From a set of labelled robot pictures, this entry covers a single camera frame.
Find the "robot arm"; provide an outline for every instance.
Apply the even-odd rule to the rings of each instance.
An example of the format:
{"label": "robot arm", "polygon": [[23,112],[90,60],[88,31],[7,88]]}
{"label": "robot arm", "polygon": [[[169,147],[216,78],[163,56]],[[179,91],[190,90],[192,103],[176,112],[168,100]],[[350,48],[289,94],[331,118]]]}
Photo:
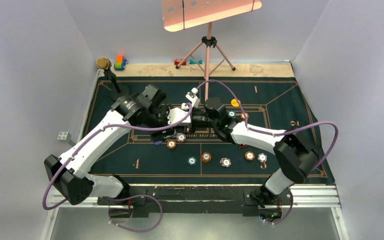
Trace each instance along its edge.
{"label": "robot arm", "polygon": [[167,115],[176,110],[170,109],[170,105],[161,105],[165,98],[166,94],[152,84],[142,93],[120,97],[101,122],[79,143],[59,157],[50,155],[45,159],[49,180],[66,161],[70,161],[56,178],[54,187],[72,205],[81,203],[87,197],[129,197],[130,186],[120,177],[96,176],[88,172],[112,144],[129,133],[131,126],[157,128],[168,125]]}
{"label": "robot arm", "polygon": [[253,196],[262,207],[277,203],[279,195],[289,186],[303,183],[319,162],[315,146],[303,132],[278,136],[286,131],[246,125],[229,117],[225,105],[216,97],[205,102],[204,110],[204,114],[199,110],[192,112],[195,114],[191,118],[192,129],[194,125],[207,125],[224,142],[253,146],[276,156],[280,168],[261,186],[260,193]]}
{"label": "robot arm", "polygon": [[[88,173],[92,165],[113,143],[129,133],[130,128],[126,127],[110,127],[101,131],[104,126],[109,124],[130,126],[130,123],[123,120],[123,118],[120,113],[111,109],[102,121],[79,143],[58,158],[50,155],[44,161],[49,179],[53,177],[62,164],[70,161],[61,172],[60,177],[55,181],[54,187],[72,205],[81,203],[87,197],[117,197],[123,188],[128,186],[114,176],[97,176]],[[87,146],[81,148],[73,160],[69,160],[79,146],[85,146],[86,144]]]}

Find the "cable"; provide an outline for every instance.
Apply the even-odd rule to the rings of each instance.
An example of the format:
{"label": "cable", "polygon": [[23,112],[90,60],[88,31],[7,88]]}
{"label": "cable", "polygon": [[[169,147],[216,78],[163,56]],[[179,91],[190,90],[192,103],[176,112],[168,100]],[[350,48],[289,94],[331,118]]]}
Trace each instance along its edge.
{"label": "cable", "polygon": [[283,132],[283,133],[272,133],[272,132],[269,132],[269,131],[262,131],[262,130],[258,130],[258,129],[254,129],[252,127],[248,127],[248,117],[247,115],[245,114],[245,111],[244,111],[244,108],[242,107],[242,104],[241,102],[239,101],[238,97],[235,95],[235,93],[226,85],[224,84],[223,82],[221,81],[218,81],[218,80],[214,80],[214,79],[209,79],[209,80],[206,80],[204,82],[201,82],[196,88],[199,89],[202,85],[204,85],[205,83],[207,82],[215,82],[215,83],[218,83],[218,84],[221,84],[223,85],[231,94],[232,96],[236,99],[236,101],[238,102],[239,104],[239,107],[240,107],[240,110],[242,111],[242,114],[243,116],[245,116],[245,127],[247,127],[249,130],[253,131],[253,132],[256,132],[256,133],[260,133],[260,134],[266,134],[266,135],[272,135],[274,137],[279,137],[279,136],[285,136],[285,135],[290,135],[290,134],[295,134],[295,133],[298,133],[298,132],[301,132],[301,131],[304,131],[304,130],[307,130],[307,129],[310,129],[310,128],[313,128],[313,127],[317,127],[319,125],[331,125],[334,129],[335,129],[335,134],[333,136],[333,140],[332,140],[332,143],[330,144],[329,148],[327,149],[326,153],[324,154],[324,156],[322,158],[320,158],[320,160],[318,161],[318,163],[315,165],[315,167],[311,170],[315,170],[320,164],[323,163],[323,161],[328,157],[328,155],[331,153],[332,149],[334,148],[335,146],[335,143],[337,142],[337,139],[338,139],[338,126],[331,122],[331,121],[318,121],[318,122],[315,122],[315,123],[312,123],[312,124],[309,124],[309,125],[305,125],[303,127],[300,127],[300,128],[297,128],[297,129],[294,129],[294,130],[291,130],[291,131],[286,131],[286,132]]}
{"label": "cable", "polygon": [[289,206],[289,209],[288,209],[287,212],[285,213],[284,217],[282,217],[281,219],[279,219],[279,221],[272,222],[274,225],[279,224],[279,223],[281,223],[283,220],[285,220],[286,217],[289,215],[289,213],[292,211],[292,206],[294,205],[294,196],[292,195],[292,191],[291,191],[291,188],[290,188],[290,187],[288,187],[287,190],[289,191],[289,194],[290,194],[290,206]]}
{"label": "cable", "polygon": [[[196,88],[199,89],[201,88],[202,85],[204,85],[205,83],[209,83],[209,82],[215,82],[215,83],[219,83],[221,84],[222,86],[224,86],[231,94],[232,96],[237,100],[237,102],[239,103],[239,107],[240,107],[240,110],[241,112],[243,113],[243,115],[245,116],[245,126],[251,130],[251,131],[254,131],[254,132],[257,132],[257,133],[262,133],[262,134],[266,134],[266,135],[273,135],[273,136],[285,136],[285,135],[289,135],[289,134],[294,134],[294,133],[297,133],[297,132],[300,132],[300,131],[303,131],[303,130],[306,130],[306,129],[309,129],[309,128],[313,128],[313,127],[316,127],[316,126],[319,126],[319,125],[322,125],[322,124],[329,124],[329,125],[332,125],[334,128],[335,128],[335,135],[333,137],[333,141],[329,147],[329,149],[326,151],[325,155],[319,160],[319,162],[317,163],[317,165],[314,167],[314,169],[316,169],[325,159],[326,157],[329,155],[329,153],[331,152],[331,150],[333,149],[335,143],[336,143],[336,140],[338,139],[338,127],[333,123],[333,122],[330,122],[330,121],[321,121],[321,122],[316,122],[316,123],[312,123],[310,125],[306,125],[306,126],[303,126],[303,127],[300,127],[300,128],[297,128],[297,129],[294,129],[294,130],[291,130],[291,131],[287,131],[287,132],[284,132],[284,133],[275,133],[275,134],[272,134],[271,132],[268,132],[268,131],[262,131],[262,130],[257,130],[257,129],[254,129],[254,128],[251,128],[251,127],[248,127],[248,117],[246,116],[245,114],[245,111],[244,111],[244,108],[242,107],[238,97],[236,97],[235,93],[226,85],[224,84],[223,82],[221,81],[218,81],[218,80],[214,80],[214,79],[209,79],[209,80],[206,80],[202,83],[200,83]],[[170,124],[170,125],[167,125],[167,126],[162,126],[162,127],[154,127],[154,128],[148,128],[148,127],[139,127],[139,126],[132,126],[132,125],[124,125],[124,124],[108,124],[106,126],[104,126],[102,129],[99,129],[97,130],[96,132],[92,133],[88,138],[86,138],[78,147],[77,149],[74,150],[74,152],[72,153],[71,157],[69,157],[64,164],[61,165],[61,167],[56,171],[56,173],[52,176],[51,180],[49,181],[49,184],[48,186],[46,187],[46,190],[45,190],[45,193],[43,195],[43,198],[42,198],[42,206],[43,206],[43,209],[45,210],[52,210],[52,209],[55,209],[56,207],[60,206],[62,203],[64,203],[65,201],[67,201],[67,199],[64,199],[60,202],[58,202],[57,204],[53,205],[53,206],[47,206],[47,197],[48,197],[48,194],[49,194],[49,191],[52,187],[52,185],[54,184],[55,180],[57,179],[57,177],[60,175],[60,173],[63,171],[63,169],[71,162],[75,159],[75,156],[77,155],[77,153],[79,153],[79,151],[92,139],[94,138],[96,135],[98,135],[100,132],[102,131],[105,131],[105,129],[107,128],[112,128],[112,127],[120,127],[120,128],[129,128],[129,129],[133,129],[133,130],[139,130],[139,131],[147,131],[147,132],[158,132],[158,131],[164,131],[164,130],[167,130],[167,129],[170,129],[172,127],[175,127],[177,125],[179,125],[181,122],[183,122],[186,118],[188,118],[191,113],[192,113],[192,105],[190,103],[186,103],[186,105],[189,107],[189,110],[187,112],[187,114],[179,121],[173,123],[173,124]],[[293,196],[292,196],[292,192],[291,190],[288,188],[289,192],[290,192],[290,195],[291,195],[291,200],[293,200]],[[133,232],[147,232],[147,231],[150,231],[154,228],[157,227],[157,225],[160,223],[161,219],[163,218],[163,208],[160,204],[160,202],[158,202],[158,200],[152,196],[149,196],[149,195],[135,195],[135,196],[131,196],[131,197],[128,197],[128,198],[123,198],[123,199],[112,199],[110,198],[111,200],[113,201],[116,201],[116,202],[120,202],[120,201],[125,201],[125,200],[129,200],[129,199],[133,199],[133,198],[137,198],[137,197],[146,197],[146,198],[151,198],[152,200],[154,200],[159,208],[160,208],[160,218],[158,219],[158,222],[151,228],[147,228],[147,229],[142,229],[142,230],[137,230],[137,229],[132,229],[132,228],[128,228],[128,227],[125,227],[125,226],[122,226],[122,225],[119,225],[118,223],[114,223],[111,219],[111,215],[109,215],[109,218],[110,218],[110,223],[116,225],[117,227],[120,227],[120,228],[123,228],[123,229],[126,229],[126,230],[129,230],[129,231],[133,231]],[[285,217],[281,218],[279,221],[275,222],[274,224],[278,224],[280,223],[281,221],[283,221],[288,215],[289,213],[291,212],[292,210],[292,204],[291,206],[289,207],[289,210],[287,211],[287,213],[285,214]]]}
{"label": "cable", "polygon": [[134,229],[134,228],[130,228],[130,227],[127,227],[127,226],[120,225],[120,224],[114,222],[113,219],[111,218],[111,209],[108,210],[109,224],[113,224],[116,227],[119,227],[119,228],[122,228],[122,229],[125,229],[125,230],[128,230],[128,231],[131,231],[131,232],[135,232],[135,233],[144,233],[144,232],[148,232],[148,231],[151,231],[152,229],[156,228],[158,226],[158,224],[160,224],[161,220],[163,219],[163,206],[161,206],[161,203],[155,197],[150,196],[150,195],[145,195],[145,194],[139,194],[139,195],[130,196],[130,197],[122,198],[122,199],[114,199],[114,198],[111,198],[111,197],[106,197],[106,199],[114,201],[114,202],[123,202],[123,201],[126,201],[126,200],[138,198],[138,197],[145,197],[145,198],[152,199],[152,200],[154,200],[156,202],[156,204],[159,207],[160,214],[159,214],[158,221],[156,221],[156,223],[152,227],[146,228],[146,229]]}
{"label": "cable", "polygon": [[89,137],[87,137],[72,153],[71,157],[69,157],[67,159],[67,161],[64,162],[63,165],[61,165],[58,170],[56,171],[56,173],[53,175],[53,177],[50,179],[49,181],[49,184],[47,185],[46,187],[46,190],[45,190],[45,193],[43,195],[43,198],[42,198],[42,207],[43,209],[45,210],[52,210],[56,207],[58,207],[59,205],[63,204],[65,201],[67,201],[67,199],[64,199],[60,202],[58,202],[57,204],[53,205],[53,206],[47,206],[47,198],[48,198],[48,194],[49,194],[49,191],[51,190],[51,187],[52,185],[54,184],[55,180],[57,179],[57,177],[60,175],[60,173],[63,171],[63,169],[71,162],[75,159],[75,156],[77,155],[77,153],[79,153],[79,151],[91,140],[93,139],[96,135],[98,135],[100,132],[102,132],[103,130],[107,129],[107,128],[112,128],[112,127],[120,127],[120,128],[128,128],[128,129],[133,129],[133,130],[139,130],[139,131],[147,131],[147,132],[158,132],[158,131],[164,131],[164,130],[167,130],[167,129],[170,129],[172,127],[175,127],[177,125],[179,125],[181,122],[183,122],[186,118],[189,117],[189,115],[191,115],[192,113],[192,104],[190,103],[186,103],[186,105],[189,107],[189,111],[187,112],[187,114],[182,118],[180,119],[179,121],[173,123],[173,124],[170,124],[170,125],[167,125],[167,126],[162,126],[162,127],[140,127],[140,126],[132,126],[132,125],[124,125],[124,124],[109,124],[109,125],[106,125],[104,126],[102,129],[99,129],[97,131],[95,131],[94,133],[92,133]]}

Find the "gold microphone head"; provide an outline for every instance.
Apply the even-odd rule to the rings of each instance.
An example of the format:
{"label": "gold microphone head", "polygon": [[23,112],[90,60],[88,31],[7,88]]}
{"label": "gold microphone head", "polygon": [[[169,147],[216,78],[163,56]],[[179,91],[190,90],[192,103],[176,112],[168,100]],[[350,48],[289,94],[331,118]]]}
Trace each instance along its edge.
{"label": "gold microphone head", "polygon": [[99,57],[97,60],[96,60],[96,66],[99,68],[99,69],[107,69],[110,67],[110,60],[108,60],[108,58],[106,57]]}

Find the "blue poker chip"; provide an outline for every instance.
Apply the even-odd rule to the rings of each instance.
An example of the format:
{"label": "blue poker chip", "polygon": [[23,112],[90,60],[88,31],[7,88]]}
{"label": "blue poker chip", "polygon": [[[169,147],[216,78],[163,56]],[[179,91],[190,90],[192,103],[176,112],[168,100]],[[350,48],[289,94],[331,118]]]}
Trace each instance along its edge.
{"label": "blue poker chip", "polygon": [[187,159],[187,164],[193,166],[193,165],[197,164],[197,159],[195,157],[191,156]]}

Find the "red toy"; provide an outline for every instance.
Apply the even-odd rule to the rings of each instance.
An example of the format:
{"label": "red toy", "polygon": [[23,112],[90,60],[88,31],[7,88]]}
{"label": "red toy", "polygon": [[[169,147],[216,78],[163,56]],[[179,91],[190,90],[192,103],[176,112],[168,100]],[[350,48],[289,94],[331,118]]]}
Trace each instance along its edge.
{"label": "red toy", "polygon": [[181,59],[176,59],[176,60],[174,60],[174,65],[178,65],[181,61],[182,61]]}

